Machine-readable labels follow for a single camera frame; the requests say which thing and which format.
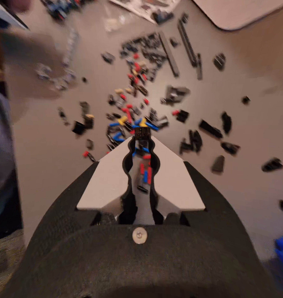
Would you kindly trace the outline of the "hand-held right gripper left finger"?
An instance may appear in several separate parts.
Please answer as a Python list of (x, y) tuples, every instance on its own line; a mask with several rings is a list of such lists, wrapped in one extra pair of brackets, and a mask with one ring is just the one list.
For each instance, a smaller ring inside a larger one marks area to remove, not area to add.
[(133, 224), (138, 207), (129, 174), (133, 166), (135, 137), (131, 136), (96, 165), (78, 204), (78, 210), (110, 213), (121, 224)]

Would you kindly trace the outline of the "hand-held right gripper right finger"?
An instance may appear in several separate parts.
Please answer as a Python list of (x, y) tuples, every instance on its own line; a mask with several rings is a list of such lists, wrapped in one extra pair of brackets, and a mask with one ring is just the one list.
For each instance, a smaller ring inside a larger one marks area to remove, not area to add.
[(155, 224), (162, 224), (170, 213), (204, 211), (206, 206), (183, 159), (157, 138), (149, 139), (150, 206)]

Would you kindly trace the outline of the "black grooved lego brick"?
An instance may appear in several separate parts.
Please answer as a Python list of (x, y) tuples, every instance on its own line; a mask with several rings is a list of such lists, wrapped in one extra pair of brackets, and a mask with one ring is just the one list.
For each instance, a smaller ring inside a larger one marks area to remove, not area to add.
[(151, 130), (148, 126), (145, 127), (135, 127), (134, 128), (134, 137), (136, 140), (150, 140), (151, 139)]
[(86, 126), (78, 121), (74, 121), (72, 132), (81, 136), (86, 131)]

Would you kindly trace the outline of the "grey triangular lego panel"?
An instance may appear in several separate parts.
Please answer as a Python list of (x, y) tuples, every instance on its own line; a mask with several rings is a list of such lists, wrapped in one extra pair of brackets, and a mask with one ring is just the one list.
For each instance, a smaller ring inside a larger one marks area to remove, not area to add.
[(183, 99), (191, 93), (187, 87), (174, 87), (167, 85), (166, 96), (160, 99), (163, 105), (173, 106), (174, 104), (181, 103)]

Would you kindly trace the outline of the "black short lego beam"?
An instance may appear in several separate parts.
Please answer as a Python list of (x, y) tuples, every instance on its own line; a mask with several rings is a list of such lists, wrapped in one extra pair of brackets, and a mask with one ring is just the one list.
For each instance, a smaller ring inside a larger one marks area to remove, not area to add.
[(201, 54), (200, 53), (197, 53), (196, 63), (197, 63), (197, 66), (196, 66), (197, 79), (198, 80), (203, 80), (202, 58), (201, 58)]

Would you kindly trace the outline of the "pile of small lego pieces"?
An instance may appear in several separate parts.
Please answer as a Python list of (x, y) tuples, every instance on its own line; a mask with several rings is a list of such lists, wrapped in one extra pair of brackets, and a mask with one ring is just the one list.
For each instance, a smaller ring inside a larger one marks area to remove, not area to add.
[[(140, 54), (143, 53), (144, 57), (148, 59), (150, 62), (154, 63), (152, 68), (147, 67), (147, 65), (142, 64), (142, 61), (136, 61), (138, 59), (139, 54), (138, 50), (140, 47)], [(159, 66), (163, 65), (163, 62), (167, 60), (166, 54), (162, 48), (159, 35), (155, 33), (151, 35), (141, 36), (140, 38), (129, 40), (122, 45), (122, 49), (120, 51), (121, 57), (129, 56), (126, 58), (126, 61), (129, 65), (128, 78), (130, 81), (129, 88), (126, 89), (128, 93), (131, 93), (132, 96), (136, 95), (137, 92), (141, 92), (145, 97), (148, 96), (147, 88), (145, 88), (145, 84), (150, 81), (153, 81), (156, 77), (157, 70)], [(120, 103), (119, 108), (127, 113), (127, 121), (124, 126), (121, 126), (116, 123), (110, 123), (107, 127), (107, 138), (110, 139), (111, 144), (107, 145), (108, 148), (112, 151), (117, 146), (119, 146), (123, 141), (127, 138), (133, 136), (134, 137), (134, 128), (139, 127), (139, 123), (143, 117), (140, 117), (140, 111), (137, 107), (132, 107), (131, 105), (127, 105), (126, 108), (123, 108), (123, 104), (126, 103), (126, 96), (123, 94), (122, 90), (116, 91), (118, 94), (118, 98), (115, 98), (110, 95), (109, 102), (117, 106)], [(237, 127), (234, 127), (232, 117), (227, 114), (226, 111), (221, 113), (222, 119), (222, 131), (225, 135), (231, 135), (232, 126), (233, 132), (236, 129), (241, 129), (241, 126), (237, 123)], [(147, 120), (147, 126), (153, 131), (160, 131), (163, 127), (169, 125), (168, 118), (164, 115), (162, 118), (157, 118), (156, 110), (152, 109), (150, 111), (149, 116), (144, 117)], [(210, 135), (213, 139), (218, 140), (217, 142), (223, 148), (226, 154), (230, 156), (238, 156), (238, 151), (240, 151), (240, 146), (237, 144), (233, 144), (231, 142), (223, 141), (222, 131), (217, 127), (213, 127), (204, 119), (201, 119), (198, 124), (198, 128), (200, 131), (205, 132), (207, 135)], [(143, 181), (141, 185), (137, 185), (137, 189), (142, 192), (150, 193), (150, 182), (151, 182), (151, 174), (152, 169), (150, 166), (151, 155), (149, 152), (149, 140), (136, 140), (135, 141), (135, 150), (132, 155), (134, 156), (142, 156), (143, 161), (140, 160), (140, 176), (142, 176)], [(232, 209), (227, 200), (219, 193), (219, 191), (209, 183), (190, 163), (184, 161), (187, 170), (196, 186), (196, 189), (203, 200), (206, 208), (204, 211), (193, 211), (193, 212), (183, 212), (183, 213), (196, 213), (196, 212), (212, 212), (215, 213), (216, 210), (223, 211), (226, 213), (224, 209)], [(77, 204), (87, 187), (88, 182), (90, 181), (96, 165), (97, 161), (94, 162), (94, 165), (87, 169), (80, 177), (76, 179), (61, 195), (58, 197), (57, 202), (70, 203), (69, 209), (73, 212), (98, 212), (93, 210), (78, 210)]]

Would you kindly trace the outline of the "dark grey lego slope brick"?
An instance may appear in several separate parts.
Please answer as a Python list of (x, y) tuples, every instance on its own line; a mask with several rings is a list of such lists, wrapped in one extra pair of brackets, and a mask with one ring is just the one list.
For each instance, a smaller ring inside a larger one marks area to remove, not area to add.
[(225, 68), (225, 64), (226, 64), (225, 54), (219, 53), (219, 54), (215, 55), (215, 57), (213, 59), (213, 64), (219, 71), (223, 71)]

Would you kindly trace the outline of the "long dark grey lego plate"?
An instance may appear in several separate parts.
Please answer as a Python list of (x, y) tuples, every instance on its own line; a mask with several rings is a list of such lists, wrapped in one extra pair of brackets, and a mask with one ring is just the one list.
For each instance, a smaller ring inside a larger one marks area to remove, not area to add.
[(163, 50), (164, 50), (164, 52), (166, 54), (166, 57), (168, 59), (168, 62), (169, 62), (171, 71), (173, 73), (173, 76), (174, 77), (179, 77), (180, 72), (179, 72), (177, 63), (176, 63), (176, 61), (175, 61), (175, 59), (173, 57), (172, 51), (171, 51), (171, 49), (169, 47), (169, 44), (167, 42), (167, 39), (165, 37), (165, 34), (162, 31), (159, 31), (158, 34), (159, 34), (159, 39), (160, 39), (162, 48), (163, 48)]

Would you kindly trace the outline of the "long black lego beam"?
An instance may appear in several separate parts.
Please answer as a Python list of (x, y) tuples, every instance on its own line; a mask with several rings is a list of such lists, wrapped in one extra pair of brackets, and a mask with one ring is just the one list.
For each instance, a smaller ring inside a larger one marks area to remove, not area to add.
[(185, 47), (187, 56), (189, 58), (189, 61), (192, 65), (192, 67), (196, 68), (197, 67), (197, 58), (196, 58), (196, 55), (193, 51), (191, 43), (189, 41), (189, 38), (188, 38), (187, 32), (185, 30), (185, 26), (184, 26), (184, 23), (183, 23), (182, 19), (178, 20), (177, 27), (178, 27), (178, 31), (179, 31), (179, 34), (181, 36), (183, 45)]

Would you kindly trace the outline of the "black and white lego piece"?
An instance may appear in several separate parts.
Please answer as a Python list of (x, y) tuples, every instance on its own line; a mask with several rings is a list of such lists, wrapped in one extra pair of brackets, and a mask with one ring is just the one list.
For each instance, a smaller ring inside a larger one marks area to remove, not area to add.
[(152, 13), (152, 18), (158, 25), (162, 25), (165, 22), (171, 20), (174, 18), (174, 14), (172, 12), (166, 12), (166, 11), (161, 11), (157, 10)]

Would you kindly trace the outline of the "dark cloth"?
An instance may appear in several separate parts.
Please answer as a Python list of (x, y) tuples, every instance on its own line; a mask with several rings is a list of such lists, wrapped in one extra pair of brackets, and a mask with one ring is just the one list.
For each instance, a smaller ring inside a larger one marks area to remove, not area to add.
[(0, 189), (0, 239), (23, 229), (18, 180), (14, 169)]

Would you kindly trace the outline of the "blurred grey object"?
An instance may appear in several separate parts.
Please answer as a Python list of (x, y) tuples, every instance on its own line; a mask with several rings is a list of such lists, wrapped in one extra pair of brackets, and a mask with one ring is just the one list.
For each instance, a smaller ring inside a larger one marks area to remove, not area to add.
[(58, 99), (62, 92), (53, 79), (65, 74), (64, 50), (53, 37), (16, 30), (2, 32), (0, 38), (9, 99)]

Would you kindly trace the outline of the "heap of mixed colourful parts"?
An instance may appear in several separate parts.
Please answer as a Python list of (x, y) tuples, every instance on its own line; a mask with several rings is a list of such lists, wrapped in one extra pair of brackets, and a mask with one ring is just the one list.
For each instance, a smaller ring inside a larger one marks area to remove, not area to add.
[(54, 19), (64, 21), (72, 10), (81, 10), (85, 0), (41, 0), (47, 13)]

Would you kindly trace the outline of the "sticker sheet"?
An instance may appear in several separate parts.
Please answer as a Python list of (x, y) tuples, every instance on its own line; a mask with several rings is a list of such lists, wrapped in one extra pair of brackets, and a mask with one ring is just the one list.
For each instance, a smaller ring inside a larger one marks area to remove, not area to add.
[(110, 0), (114, 3), (139, 17), (142, 17), (153, 24), (156, 22), (152, 18), (152, 13), (161, 10), (172, 12), (181, 2), (180, 0)]

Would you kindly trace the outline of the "white rounded board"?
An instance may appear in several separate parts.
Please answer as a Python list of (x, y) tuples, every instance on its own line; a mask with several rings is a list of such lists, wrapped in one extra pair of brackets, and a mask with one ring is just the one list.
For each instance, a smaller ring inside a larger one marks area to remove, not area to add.
[(235, 31), (283, 9), (283, 0), (193, 0), (219, 29)]

